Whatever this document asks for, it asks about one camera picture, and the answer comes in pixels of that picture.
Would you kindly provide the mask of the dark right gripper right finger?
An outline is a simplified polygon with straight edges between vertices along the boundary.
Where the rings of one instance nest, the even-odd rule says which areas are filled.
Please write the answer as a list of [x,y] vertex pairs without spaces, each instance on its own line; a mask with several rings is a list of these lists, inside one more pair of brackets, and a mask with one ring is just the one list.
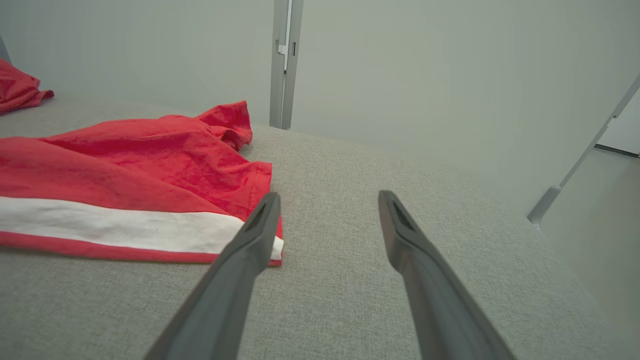
[[423,360],[513,360],[505,340],[392,191],[379,192],[378,211]]

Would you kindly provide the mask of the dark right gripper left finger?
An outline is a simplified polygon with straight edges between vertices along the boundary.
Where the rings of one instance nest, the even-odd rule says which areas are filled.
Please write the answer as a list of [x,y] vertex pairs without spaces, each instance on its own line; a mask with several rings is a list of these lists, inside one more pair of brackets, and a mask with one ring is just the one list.
[[281,197],[263,196],[146,354],[147,360],[235,360],[254,283],[268,268]]

